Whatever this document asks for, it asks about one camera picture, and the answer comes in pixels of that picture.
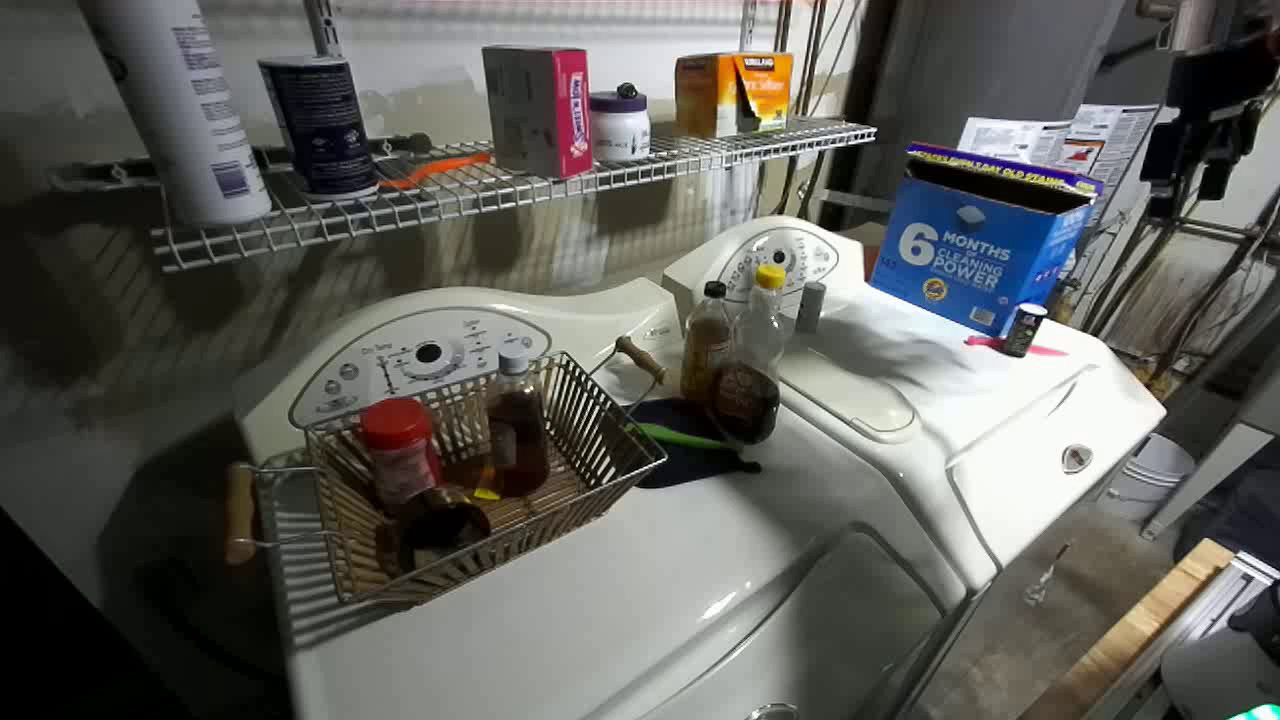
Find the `white printed cardboard box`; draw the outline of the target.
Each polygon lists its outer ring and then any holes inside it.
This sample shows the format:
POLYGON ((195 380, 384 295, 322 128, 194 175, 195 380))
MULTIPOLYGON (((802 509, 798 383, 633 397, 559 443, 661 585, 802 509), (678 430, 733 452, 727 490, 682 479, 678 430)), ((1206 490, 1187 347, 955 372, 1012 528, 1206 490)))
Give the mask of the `white printed cardboard box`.
POLYGON ((1157 120, 1157 104, 1079 104, 1071 120, 968 115, 955 149, 1009 178, 1094 175, 1102 197, 1115 200, 1140 189, 1140 156, 1157 120))

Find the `pink and grey box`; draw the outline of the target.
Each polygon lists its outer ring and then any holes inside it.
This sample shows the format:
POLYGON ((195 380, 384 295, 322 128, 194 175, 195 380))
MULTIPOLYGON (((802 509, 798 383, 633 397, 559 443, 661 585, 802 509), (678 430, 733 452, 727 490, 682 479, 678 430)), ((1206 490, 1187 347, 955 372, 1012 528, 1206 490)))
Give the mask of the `pink and grey box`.
POLYGON ((586 48, 490 48, 486 82, 500 168, 534 175, 586 175, 594 168, 586 48))

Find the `red lid spice jar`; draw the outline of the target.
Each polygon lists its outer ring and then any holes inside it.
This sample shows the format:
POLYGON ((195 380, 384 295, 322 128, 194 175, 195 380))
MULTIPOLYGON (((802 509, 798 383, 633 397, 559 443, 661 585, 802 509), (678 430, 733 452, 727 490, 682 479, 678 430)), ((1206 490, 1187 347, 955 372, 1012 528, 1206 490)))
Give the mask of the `red lid spice jar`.
POLYGON ((384 502, 409 502, 440 485, 432 434, 438 425, 416 399, 380 399, 362 413, 362 438, 384 502))

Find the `yellow cap clear bottle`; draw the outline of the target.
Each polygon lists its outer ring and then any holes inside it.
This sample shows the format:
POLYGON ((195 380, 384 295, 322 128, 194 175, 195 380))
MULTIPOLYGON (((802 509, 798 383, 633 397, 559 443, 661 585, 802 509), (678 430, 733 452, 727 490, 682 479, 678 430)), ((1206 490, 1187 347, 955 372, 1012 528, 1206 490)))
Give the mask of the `yellow cap clear bottle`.
POLYGON ((753 291, 742 319, 746 356, 759 369, 769 369, 793 335, 793 324, 784 316, 784 286, 787 271, 782 262, 756 262, 753 268, 753 291))

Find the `white jar with dark lid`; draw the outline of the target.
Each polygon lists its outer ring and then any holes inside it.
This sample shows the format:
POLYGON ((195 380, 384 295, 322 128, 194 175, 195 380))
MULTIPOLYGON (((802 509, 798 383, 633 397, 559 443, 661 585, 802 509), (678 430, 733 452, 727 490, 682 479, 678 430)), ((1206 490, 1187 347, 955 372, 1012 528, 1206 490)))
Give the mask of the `white jar with dark lid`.
POLYGON ((594 91, 589 108, 601 162, 644 161, 651 153, 648 96, 638 82, 594 91))

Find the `orange tool on shelf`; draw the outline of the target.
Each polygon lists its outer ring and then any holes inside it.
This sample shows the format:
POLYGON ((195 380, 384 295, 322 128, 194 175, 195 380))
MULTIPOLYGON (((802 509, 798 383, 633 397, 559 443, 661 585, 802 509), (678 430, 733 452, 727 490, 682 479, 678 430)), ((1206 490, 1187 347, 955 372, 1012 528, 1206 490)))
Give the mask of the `orange tool on shelf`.
POLYGON ((414 190, 427 178, 453 175, 453 171, 470 171, 470 168, 486 168, 492 162, 492 153, 470 153, 470 156, 440 156, 440 161, 425 161, 406 175, 389 175, 380 178, 384 190, 414 190))

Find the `wooden plank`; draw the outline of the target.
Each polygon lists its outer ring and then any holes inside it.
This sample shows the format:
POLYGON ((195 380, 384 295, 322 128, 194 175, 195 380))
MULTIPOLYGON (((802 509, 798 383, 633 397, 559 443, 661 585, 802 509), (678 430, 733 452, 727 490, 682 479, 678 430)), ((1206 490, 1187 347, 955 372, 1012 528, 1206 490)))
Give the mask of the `wooden plank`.
POLYGON ((1176 558, 1019 720, 1084 720, 1084 712, 1168 633, 1231 565, 1218 541, 1176 558))

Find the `small dark can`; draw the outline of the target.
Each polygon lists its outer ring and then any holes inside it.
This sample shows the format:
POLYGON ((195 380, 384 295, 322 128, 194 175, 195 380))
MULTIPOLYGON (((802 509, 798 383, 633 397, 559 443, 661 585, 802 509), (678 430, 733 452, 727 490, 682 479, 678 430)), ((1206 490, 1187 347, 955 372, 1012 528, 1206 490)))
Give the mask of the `small dark can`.
POLYGON ((1042 331, 1042 324, 1050 319, 1050 306, 1044 303, 1019 303, 1005 329, 1005 339, 1002 347, 1009 356, 1028 356, 1031 351, 1031 339, 1042 331))

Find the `orange cardboard box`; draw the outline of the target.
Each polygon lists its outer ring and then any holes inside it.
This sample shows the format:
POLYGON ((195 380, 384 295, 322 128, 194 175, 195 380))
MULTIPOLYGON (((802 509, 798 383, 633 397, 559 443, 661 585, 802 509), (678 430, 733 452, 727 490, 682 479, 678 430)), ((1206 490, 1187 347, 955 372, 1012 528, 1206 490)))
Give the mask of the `orange cardboard box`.
POLYGON ((756 134, 793 115, 787 52, 706 52, 678 60, 678 131, 682 134, 756 134))

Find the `white spray can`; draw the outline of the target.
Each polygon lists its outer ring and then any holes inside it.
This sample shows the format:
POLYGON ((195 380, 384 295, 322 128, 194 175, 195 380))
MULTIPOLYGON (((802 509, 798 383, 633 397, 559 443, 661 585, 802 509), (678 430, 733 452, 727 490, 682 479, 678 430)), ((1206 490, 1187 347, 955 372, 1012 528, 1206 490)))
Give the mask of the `white spray can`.
POLYGON ((78 0, 190 226, 273 210, 231 86, 195 0, 78 0))

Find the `dark sauce bottle in basket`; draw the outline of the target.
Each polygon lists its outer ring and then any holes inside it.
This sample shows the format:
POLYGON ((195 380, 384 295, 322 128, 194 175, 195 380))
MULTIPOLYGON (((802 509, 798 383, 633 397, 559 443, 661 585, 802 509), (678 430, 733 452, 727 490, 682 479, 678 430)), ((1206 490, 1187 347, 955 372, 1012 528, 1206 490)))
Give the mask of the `dark sauce bottle in basket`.
POLYGON ((500 494, 534 494, 549 479, 544 390, 529 356, 503 356, 490 397, 500 494))

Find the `brown glass bottle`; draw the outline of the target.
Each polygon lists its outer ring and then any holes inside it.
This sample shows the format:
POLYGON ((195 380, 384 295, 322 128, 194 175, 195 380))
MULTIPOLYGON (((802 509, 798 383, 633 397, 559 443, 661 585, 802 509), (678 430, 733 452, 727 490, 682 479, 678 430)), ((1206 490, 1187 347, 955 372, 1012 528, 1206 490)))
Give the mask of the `brown glass bottle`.
POLYGON ((718 361, 733 335, 733 306, 727 306, 727 283, 709 278, 697 310, 686 329, 686 372, 682 372, 682 397, 694 405, 709 399, 709 383, 718 372, 718 361))

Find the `white dryer machine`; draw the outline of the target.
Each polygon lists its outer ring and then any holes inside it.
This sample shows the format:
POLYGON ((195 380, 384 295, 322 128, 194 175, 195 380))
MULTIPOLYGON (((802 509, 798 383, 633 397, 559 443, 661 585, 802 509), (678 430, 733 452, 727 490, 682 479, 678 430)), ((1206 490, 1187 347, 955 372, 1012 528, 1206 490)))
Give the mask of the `white dryer machine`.
POLYGON ((784 399, 827 425, 913 502, 968 587, 985 587, 1166 419, 1120 356, 1044 319, 1028 356, 864 278, 864 243, 793 215, 724 226, 665 268, 689 310, 709 278, 747 300, 759 262, 784 310, 825 286, 819 324, 775 361, 784 399))

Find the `white washing machine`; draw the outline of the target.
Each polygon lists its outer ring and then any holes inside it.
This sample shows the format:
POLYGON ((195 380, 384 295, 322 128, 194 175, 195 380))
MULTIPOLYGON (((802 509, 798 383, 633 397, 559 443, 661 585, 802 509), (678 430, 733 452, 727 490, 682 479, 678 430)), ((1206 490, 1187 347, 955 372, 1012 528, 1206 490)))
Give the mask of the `white washing machine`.
POLYGON ((304 720, 891 720, 946 651, 968 585, 840 430, 787 413, 753 470, 648 488, 615 430, 678 344, 651 278, 586 295, 432 286, 342 319, 242 430, 273 545, 304 720), (371 399, 449 416, 503 351, 551 372, 555 477, 495 534, 409 576, 377 568, 371 512, 314 449, 371 399))

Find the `blue cardboard battery box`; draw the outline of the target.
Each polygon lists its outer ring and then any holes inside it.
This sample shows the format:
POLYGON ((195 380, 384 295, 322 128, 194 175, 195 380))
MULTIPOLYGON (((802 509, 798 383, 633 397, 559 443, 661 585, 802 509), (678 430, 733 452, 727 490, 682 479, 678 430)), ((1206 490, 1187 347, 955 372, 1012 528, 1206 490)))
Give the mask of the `blue cardboard battery box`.
POLYGON ((1019 303, 1051 300, 1102 190, 1084 171, 913 143, 871 283, 1005 335, 1019 303))

